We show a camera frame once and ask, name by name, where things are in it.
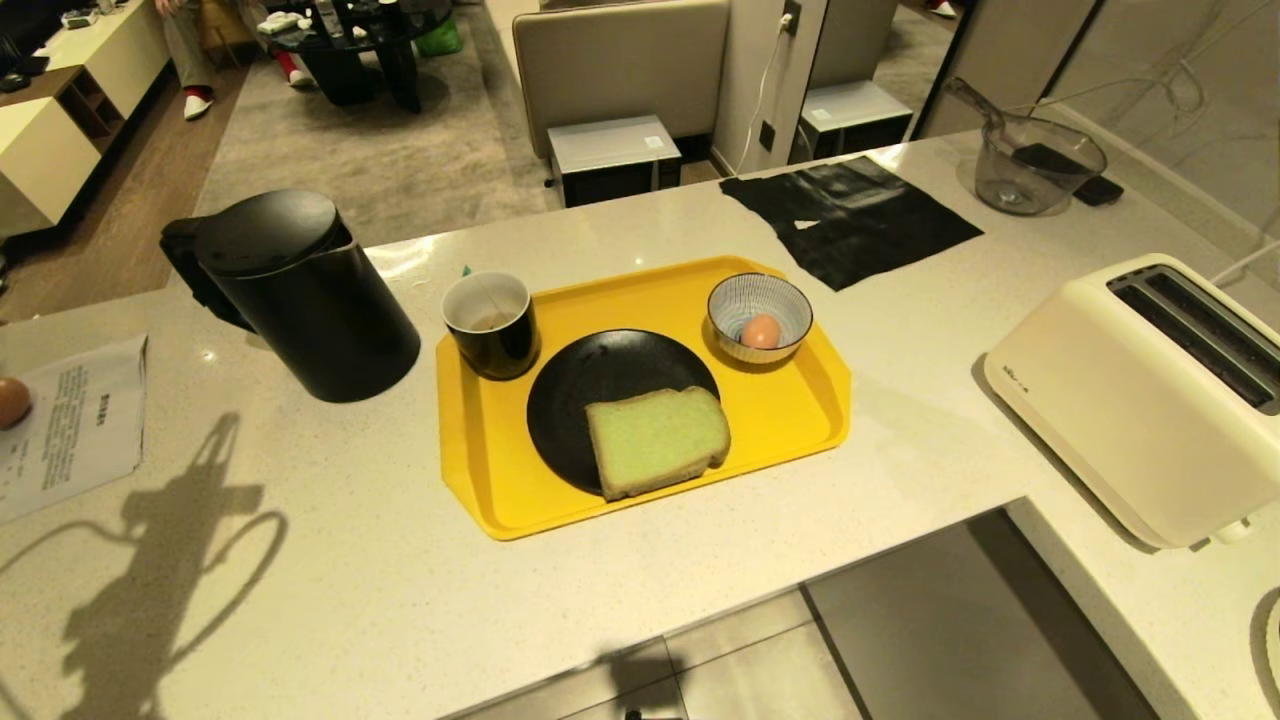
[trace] coffee table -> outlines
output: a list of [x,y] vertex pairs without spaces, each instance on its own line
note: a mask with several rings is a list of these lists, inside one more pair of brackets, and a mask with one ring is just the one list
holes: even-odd
[[[411,41],[440,27],[451,15],[449,3],[435,3],[438,8],[421,12],[403,12],[401,3],[380,4],[376,0],[334,0],[334,9],[342,22],[343,35],[330,37],[324,23],[312,13],[310,29],[298,28],[269,36],[278,50],[302,56],[316,85],[334,105],[355,105],[374,99],[376,73],[360,61],[361,53],[376,53],[383,77],[396,104],[412,113],[422,111],[417,97],[417,60]],[[306,14],[311,3],[269,3],[270,10]],[[367,35],[356,37],[353,29],[364,28]]]

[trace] toaster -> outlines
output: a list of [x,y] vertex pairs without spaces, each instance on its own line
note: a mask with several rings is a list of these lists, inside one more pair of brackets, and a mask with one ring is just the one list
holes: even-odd
[[983,361],[1138,539],[1234,539],[1280,497],[1280,334],[1167,255],[1055,292]]

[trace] black electric kettle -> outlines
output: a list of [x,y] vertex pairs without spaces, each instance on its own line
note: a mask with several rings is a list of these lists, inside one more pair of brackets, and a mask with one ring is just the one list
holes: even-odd
[[174,220],[160,247],[201,305],[260,334],[320,400],[372,397],[417,360],[417,331],[324,195],[279,190]]

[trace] green bread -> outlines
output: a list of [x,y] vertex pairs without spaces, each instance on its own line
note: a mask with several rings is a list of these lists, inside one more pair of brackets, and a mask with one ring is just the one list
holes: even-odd
[[586,406],[604,500],[622,500],[701,475],[728,455],[728,420],[700,387],[658,389]]

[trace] toaster slot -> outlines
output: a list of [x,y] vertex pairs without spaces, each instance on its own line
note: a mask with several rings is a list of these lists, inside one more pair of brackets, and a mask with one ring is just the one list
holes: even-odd
[[1252,407],[1280,414],[1280,347],[1212,295],[1164,265],[1107,286]]

